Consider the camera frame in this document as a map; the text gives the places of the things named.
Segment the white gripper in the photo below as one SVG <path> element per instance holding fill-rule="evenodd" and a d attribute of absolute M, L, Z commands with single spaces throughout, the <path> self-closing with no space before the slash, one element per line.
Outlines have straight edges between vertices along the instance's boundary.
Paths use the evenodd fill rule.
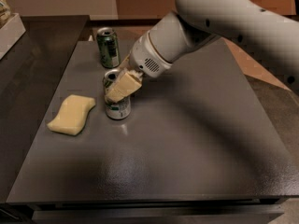
<path fill-rule="evenodd" d="M 124 69 L 130 65 L 135 70 Z M 143 73 L 149 77 L 156 78 L 170 69 L 171 66 L 172 64 L 167 62 L 155 50 L 150 41 L 150 33 L 144 33 L 134 43 L 130 56 L 127 55 L 121 62 L 119 68 L 122 70 L 116 80 L 106 89 L 106 100 L 112 103 L 121 101 L 141 88 Z"/>

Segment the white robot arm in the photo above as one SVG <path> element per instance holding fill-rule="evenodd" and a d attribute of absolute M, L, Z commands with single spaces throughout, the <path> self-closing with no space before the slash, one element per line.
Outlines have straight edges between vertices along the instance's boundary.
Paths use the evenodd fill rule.
<path fill-rule="evenodd" d="M 299 22 L 263 9 L 250 0 L 176 0 L 169 12 L 144 33 L 120 65 L 105 98 L 117 103 L 142 86 L 142 77 L 158 77 L 181 56 L 220 37 L 299 93 Z"/>

